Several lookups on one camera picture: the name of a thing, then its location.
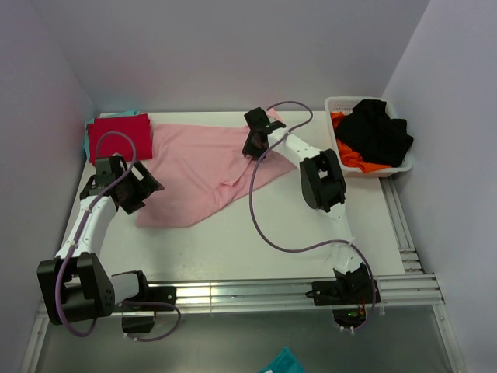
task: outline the folded red cloth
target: folded red cloth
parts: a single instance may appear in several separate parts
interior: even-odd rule
[[[95,165],[96,146],[100,138],[109,131],[119,131],[133,140],[137,149],[137,161],[152,158],[152,132],[147,114],[134,117],[98,118],[94,124],[88,125],[90,139],[90,162]],[[131,161],[133,149],[126,138],[109,135],[103,139],[99,149],[99,157],[110,157],[114,153],[121,154]]]

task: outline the teal cloth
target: teal cloth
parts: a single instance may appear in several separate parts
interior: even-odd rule
[[[128,110],[122,113],[109,115],[105,118],[115,118],[115,117],[133,117],[135,115],[141,114],[138,110]],[[89,124],[93,124],[93,119],[85,123],[85,140],[83,141],[83,148],[85,149],[86,159],[90,159],[90,139],[88,137],[88,131],[86,130]]]
[[[267,371],[273,371],[273,373],[305,373],[301,363],[297,361],[288,347],[284,347],[276,359],[262,369],[260,373],[266,373]]]

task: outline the cable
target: cable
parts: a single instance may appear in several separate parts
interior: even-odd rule
[[[181,322],[181,312],[179,311],[179,308],[176,307],[175,305],[170,305],[169,303],[163,303],[163,302],[135,302],[135,301],[124,301],[123,304],[125,305],[146,305],[146,306],[155,306],[155,307],[166,307],[169,309],[174,309],[176,313],[178,314],[178,319],[176,320],[176,323],[174,326],[166,333],[162,334],[161,336],[155,336],[153,338],[141,338],[139,336],[134,336],[132,334],[126,334],[128,338],[131,338],[132,340],[136,340],[137,342],[155,342],[156,340],[162,340],[166,338],[167,336],[170,336],[171,334],[174,333],[174,331],[178,328],[179,323]]]
[[[269,146],[269,148],[259,157],[259,159],[257,159],[257,162],[255,163],[254,172],[252,173],[252,178],[250,179],[250,187],[248,189],[248,191],[249,191],[248,192],[248,208],[250,210],[250,217],[252,218],[252,222],[254,223],[255,230],[259,233],[259,235],[261,236],[261,238],[269,246],[273,247],[276,250],[282,251],[284,253],[305,253],[305,252],[307,252],[309,250],[317,249],[318,247],[321,247],[321,246],[324,246],[324,245],[333,244],[333,243],[343,243],[345,245],[349,245],[350,247],[352,247],[354,249],[354,251],[357,253],[357,255],[360,256],[360,259],[362,259],[362,261],[366,265],[367,271],[368,271],[368,273],[370,275],[371,288],[373,289],[373,300],[371,301],[371,310],[370,310],[370,313],[373,314],[374,307],[376,305],[376,290],[375,290],[376,286],[374,284],[373,271],[371,270],[370,264],[367,262],[366,257],[361,253],[361,251],[359,250],[359,248],[356,245],[354,245],[352,242],[347,241],[345,239],[329,239],[328,241],[316,243],[315,245],[307,246],[307,247],[304,247],[302,249],[285,249],[284,247],[278,246],[277,244],[271,242],[266,237],[266,235],[264,235],[264,233],[262,232],[261,228],[259,227],[259,223],[257,222],[257,219],[255,217],[254,201],[253,201],[254,182],[255,182],[255,175],[257,173],[257,169],[261,165],[261,163],[264,160],[264,158],[269,154],[269,152],[271,152],[276,146],[278,146],[283,141],[285,141],[287,139],[288,135],[291,134],[291,132],[293,130],[296,130],[296,129],[304,126],[305,124],[308,124],[314,118],[314,114],[312,113],[312,109],[309,106],[305,105],[304,103],[299,103],[298,101],[291,101],[291,100],[290,101],[281,101],[279,103],[275,103],[275,104],[269,106],[267,108],[267,110],[269,111],[269,110],[273,109],[276,106],[283,105],[283,104],[288,104],[288,103],[293,103],[295,105],[302,106],[303,108],[305,108],[309,112],[310,115],[309,115],[309,118],[307,120],[305,120],[304,122],[302,122],[300,124],[297,124],[296,126],[291,127],[280,140],[278,140],[277,142],[275,142],[273,145]],[[358,329],[362,328],[364,325],[366,325],[366,323],[368,322],[369,319],[370,319],[369,317],[366,317],[366,320],[364,320],[363,324],[361,326],[358,326],[357,328],[355,328],[355,330],[358,330]]]
[[[61,289],[62,289],[62,282],[63,282],[65,268],[68,265],[68,262],[71,259],[72,255],[75,253],[76,248],[78,247],[79,239],[82,236],[83,230],[85,229],[86,222],[88,221],[88,218],[89,218],[89,215],[92,212],[92,209],[99,202],[99,200],[102,199],[103,196],[105,196],[105,194],[109,190],[111,190],[112,188],[114,188],[118,183],[120,183],[120,181],[122,179],[124,179],[131,172],[131,169],[133,168],[134,163],[137,160],[137,149],[134,146],[133,140],[131,140],[131,138],[129,136],[127,136],[127,135],[125,135],[125,134],[123,134],[121,132],[118,132],[118,131],[109,131],[109,132],[107,132],[106,134],[104,134],[99,139],[99,143],[96,146],[96,154],[97,155],[99,154],[99,149],[100,149],[100,145],[102,144],[102,140],[104,138],[106,138],[107,136],[111,135],[111,134],[117,134],[117,135],[119,135],[119,136],[121,136],[123,138],[126,138],[129,141],[129,143],[131,145],[131,148],[133,149],[133,158],[131,159],[131,164],[127,168],[127,170],[125,170],[123,172],[123,174],[121,176],[119,176],[117,179],[115,179],[109,186],[107,186],[106,188],[104,188],[99,193],[99,195],[97,195],[96,198],[88,206],[88,209],[83,214],[81,222],[79,223],[79,226],[78,226],[78,229],[76,230],[75,236],[72,239],[72,244],[69,246],[68,254],[65,256],[64,261],[61,264],[61,268],[60,268],[59,273],[57,275],[57,280],[55,281],[55,308],[57,309],[57,314],[59,316],[59,319],[61,320],[62,325],[64,325],[65,328],[71,334],[73,334],[75,336],[79,336],[81,338],[85,337],[85,336],[89,336],[93,332],[93,330],[95,329],[95,324],[96,324],[96,320],[97,319],[93,319],[92,325],[89,327],[89,329],[87,331],[81,332],[81,331],[77,330],[76,328],[74,328],[69,323],[68,319],[65,317],[64,310],[62,308],[62,300],[61,300]]]

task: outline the white laundry basket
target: white laundry basket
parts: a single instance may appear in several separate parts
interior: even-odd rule
[[[332,147],[335,150],[340,163],[340,168],[342,169],[344,176],[359,176],[359,177],[388,177],[394,173],[402,173],[405,171],[409,171],[412,167],[412,159],[409,152],[404,157],[404,162],[399,167],[390,167],[388,169],[380,169],[373,173],[363,173],[363,171],[358,167],[347,167],[342,163],[342,159],[339,155],[339,147],[336,144],[335,131],[333,130],[332,117],[330,113],[338,113],[342,112],[345,115],[352,113],[352,109],[363,99],[378,99],[376,97],[329,97],[325,101],[326,108],[326,120],[328,121],[328,129],[332,136]],[[390,118],[397,118],[397,114],[395,113],[392,105],[387,102],[387,114]]]

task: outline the orange cloth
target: orange cloth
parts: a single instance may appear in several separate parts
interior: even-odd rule
[[[332,115],[333,130],[335,130],[346,115],[342,112],[332,113],[331,115]],[[371,173],[379,169],[388,169],[391,167],[387,165],[377,165],[376,163],[364,162],[361,154],[353,151],[351,147],[341,142],[338,138],[336,139],[336,143],[339,146],[340,158],[344,166],[359,167],[363,171],[363,173]]]

